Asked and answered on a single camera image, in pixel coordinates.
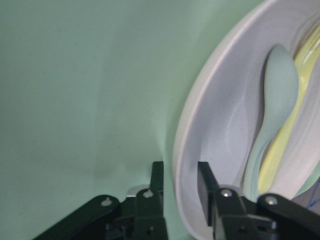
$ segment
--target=plastic spoon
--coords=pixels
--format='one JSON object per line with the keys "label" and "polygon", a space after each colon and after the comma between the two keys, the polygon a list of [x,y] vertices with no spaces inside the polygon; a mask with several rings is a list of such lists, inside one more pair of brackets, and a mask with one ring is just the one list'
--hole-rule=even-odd
{"label": "plastic spoon", "polygon": [[[287,121],[279,130],[274,141],[270,145],[259,174],[259,194],[267,192],[274,182],[281,159],[285,153],[289,137],[299,115],[303,103],[311,73],[320,56],[320,25],[308,37],[304,45],[295,57],[295,65],[299,74],[299,91],[298,98]],[[312,177],[315,181],[319,178],[320,172],[315,172]]]}
{"label": "plastic spoon", "polygon": [[264,117],[248,158],[243,181],[243,193],[253,202],[256,202],[258,197],[258,176],[262,156],[268,143],[295,106],[298,87],[295,63],[286,48],[278,44],[267,59],[264,74]]}

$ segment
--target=spoon head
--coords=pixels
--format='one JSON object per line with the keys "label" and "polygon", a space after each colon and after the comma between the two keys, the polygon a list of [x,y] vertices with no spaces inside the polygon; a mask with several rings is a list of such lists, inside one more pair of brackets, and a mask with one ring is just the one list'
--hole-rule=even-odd
{"label": "spoon head", "polygon": [[298,96],[296,65],[286,48],[276,45],[267,60],[264,75],[264,119],[280,128],[293,110]]}

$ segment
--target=white bowl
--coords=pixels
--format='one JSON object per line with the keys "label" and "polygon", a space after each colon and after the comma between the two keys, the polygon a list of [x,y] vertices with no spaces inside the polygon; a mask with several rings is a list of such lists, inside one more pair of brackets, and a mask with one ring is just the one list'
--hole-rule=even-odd
{"label": "white bowl", "polygon": [[[319,12],[319,0],[263,2],[231,30],[197,77],[178,125],[172,167],[179,212],[196,239],[212,239],[213,234],[198,196],[197,162],[209,162],[219,184],[241,186],[263,117],[268,53],[282,44],[294,55]],[[320,148],[310,151],[313,158],[320,156]],[[305,175],[314,167],[303,167]]]}

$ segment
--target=silver screw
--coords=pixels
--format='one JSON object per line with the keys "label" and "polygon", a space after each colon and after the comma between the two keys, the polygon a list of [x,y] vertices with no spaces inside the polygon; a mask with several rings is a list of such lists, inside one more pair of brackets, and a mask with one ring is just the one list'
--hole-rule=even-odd
{"label": "silver screw", "polygon": [[145,191],[143,193],[143,196],[147,199],[147,198],[151,198],[154,195],[154,193],[151,191],[151,189],[149,189],[148,191]]}
{"label": "silver screw", "polygon": [[110,197],[107,197],[105,200],[101,202],[102,207],[107,207],[107,206],[110,206],[111,204],[112,204],[112,201],[110,200]]}
{"label": "silver screw", "polygon": [[221,195],[228,198],[232,196],[232,191],[230,191],[229,189],[225,188],[221,191]]}
{"label": "silver screw", "polygon": [[267,196],[264,199],[269,205],[277,205],[278,204],[278,200],[274,197],[274,196]]}

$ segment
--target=light blue spoon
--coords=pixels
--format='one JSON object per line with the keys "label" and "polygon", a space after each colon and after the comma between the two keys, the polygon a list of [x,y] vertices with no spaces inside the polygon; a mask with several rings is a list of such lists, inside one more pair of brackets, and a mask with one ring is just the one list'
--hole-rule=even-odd
{"label": "light blue spoon", "polygon": [[292,112],[298,96],[299,79],[295,63],[280,44],[276,45],[266,63],[264,74],[264,117],[246,165],[243,193],[256,202],[262,156],[270,140]]}

